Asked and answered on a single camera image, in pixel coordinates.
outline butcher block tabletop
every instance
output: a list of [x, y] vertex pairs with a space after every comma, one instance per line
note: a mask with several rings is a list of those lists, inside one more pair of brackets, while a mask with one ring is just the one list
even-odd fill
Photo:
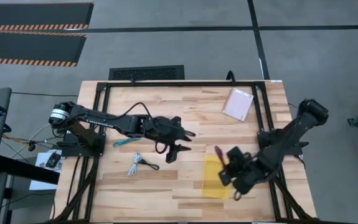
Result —
[[[96, 85], [96, 81], [82, 83], [77, 101], [79, 105], [86, 108], [93, 107]], [[115, 142], [126, 137], [114, 129], [107, 129], [105, 151], [98, 166], [90, 222], [274, 221], [268, 183], [257, 184], [239, 201], [235, 201], [232, 194], [228, 199], [210, 198], [202, 194], [204, 160], [206, 155], [215, 154], [214, 146], [219, 146], [225, 152], [235, 146], [243, 152], [258, 150], [259, 128], [254, 105], [252, 104], [245, 122], [222, 114], [232, 88], [231, 86], [111, 88], [107, 113], [119, 115], [135, 103], [143, 102], [152, 116], [168, 118], [180, 116], [182, 126], [196, 133], [197, 136], [192, 138], [192, 142], [178, 141], [192, 150], [180, 152], [176, 162], [167, 164], [166, 153], [158, 154], [154, 142], [147, 139], [114, 148]], [[252, 94], [250, 87], [236, 86], [236, 88]], [[283, 83], [266, 81], [266, 91], [275, 128], [283, 128], [292, 120]], [[100, 109], [104, 99], [103, 92], [100, 97]], [[258, 96], [267, 127], [260, 92]], [[145, 113], [142, 106], [137, 106], [129, 114]], [[136, 152], [139, 152], [147, 162], [159, 165], [160, 169], [155, 171], [148, 166], [138, 165], [137, 174], [128, 177]], [[64, 160], [55, 194], [56, 216], [66, 206], [76, 160], [76, 157]], [[71, 197], [77, 190], [81, 164], [82, 162], [79, 161]], [[287, 156], [283, 168], [289, 191], [307, 213], [315, 216], [302, 163], [292, 156]], [[285, 217], [283, 197], [278, 189], [277, 193], [281, 216]], [[84, 216], [86, 199], [85, 192], [79, 218]]]

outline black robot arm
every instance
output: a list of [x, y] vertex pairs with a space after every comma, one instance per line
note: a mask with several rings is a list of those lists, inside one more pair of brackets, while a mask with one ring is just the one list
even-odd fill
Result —
[[166, 162], [168, 163], [176, 160], [179, 151], [191, 150], [188, 147], [175, 145], [175, 141], [191, 141], [187, 136], [195, 136], [194, 133], [184, 130], [181, 126], [180, 117], [169, 119], [163, 116], [158, 116], [153, 118], [150, 114], [127, 115], [126, 113], [120, 116], [115, 116], [90, 110], [83, 106], [76, 105], [73, 102], [56, 104], [49, 118], [49, 123], [58, 133], [70, 131], [78, 137], [82, 146], [92, 150], [99, 144], [98, 140], [100, 134], [94, 132], [92, 129], [83, 127], [80, 122], [112, 128], [129, 138], [150, 139], [154, 141], [156, 145], [161, 143], [164, 145], [163, 150], [158, 151], [157, 147], [156, 150], [158, 153], [162, 154], [169, 147], [169, 152], [166, 155]]
[[238, 147], [227, 153], [228, 164], [224, 164], [222, 151], [216, 153], [223, 165], [219, 177], [224, 185], [231, 183], [240, 195], [247, 194], [255, 184], [266, 182], [276, 176], [287, 151], [311, 128], [323, 125], [328, 110], [315, 100], [304, 100], [299, 104], [297, 117], [283, 129], [276, 129], [268, 137], [259, 139], [260, 151], [255, 156], [242, 153]]

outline concrete floor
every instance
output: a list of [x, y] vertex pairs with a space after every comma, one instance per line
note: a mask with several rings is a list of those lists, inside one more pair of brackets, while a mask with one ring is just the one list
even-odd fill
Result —
[[[260, 26], [358, 25], [358, 1], [254, 2]], [[90, 28], [251, 24], [246, 0], [95, 0]], [[303, 138], [311, 143], [304, 159], [318, 217], [358, 223], [358, 129], [346, 121], [358, 114], [358, 30], [263, 31], [261, 37], [270, 78], [283, 80], [289, 102], [315, 98], [330, 112], [327, 124]], [[112, 67], [180, 64], [187, 79], [221, 79], [228, 70], [237, 79], [262, 78], [252, 31], [114, 33], [88, 34], [75, 68], [0, 65], [0, 87], [76, 95], [82, 80], [106, 80]], [[65, 100], [76, 99], [13, 95], [7, 116], [11, 135], [31, 137], [47, 124], [53, 105]], [[38, 139], [47, 137], [50, 129]], [[3, 145], [0, 153], [13, 154]], [[23, 203], [12, 222], [48, 219], [52, 200], [36, 201], [36, 207]], [[29, 212], [39, 214], [38, 220], [30, 220]]]

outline pink card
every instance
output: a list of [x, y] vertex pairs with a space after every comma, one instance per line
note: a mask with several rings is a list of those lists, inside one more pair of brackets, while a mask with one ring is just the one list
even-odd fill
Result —
[[228, 97], [226, 105], [224, 106], [223, 114], [240, 121], [245, 121], [249, 107], [251, 107], [252, 100], [253, 95], [234, 88]]

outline black floor mat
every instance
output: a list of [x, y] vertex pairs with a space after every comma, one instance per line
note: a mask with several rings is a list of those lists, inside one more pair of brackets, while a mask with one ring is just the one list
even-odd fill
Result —
[[0, 63], [74, 67], [84, 34], [0, 31]]
[[85, 29], [94, 3], [0, 4], [0, 30]]
[[110, 68], [109, 80], [184, 80], [184, 65]]

